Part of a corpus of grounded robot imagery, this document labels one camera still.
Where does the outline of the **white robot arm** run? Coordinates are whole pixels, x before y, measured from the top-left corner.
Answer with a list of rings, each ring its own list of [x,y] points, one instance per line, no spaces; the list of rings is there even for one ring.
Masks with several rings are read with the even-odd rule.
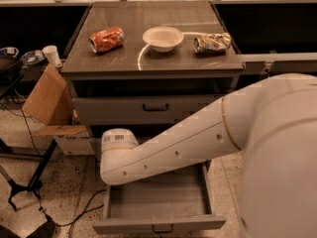
[[[241,238],[317,238],[317,77],[287,73],[232,92],[137,142],[112,129],[100,175],[117,185],[241,151]]]

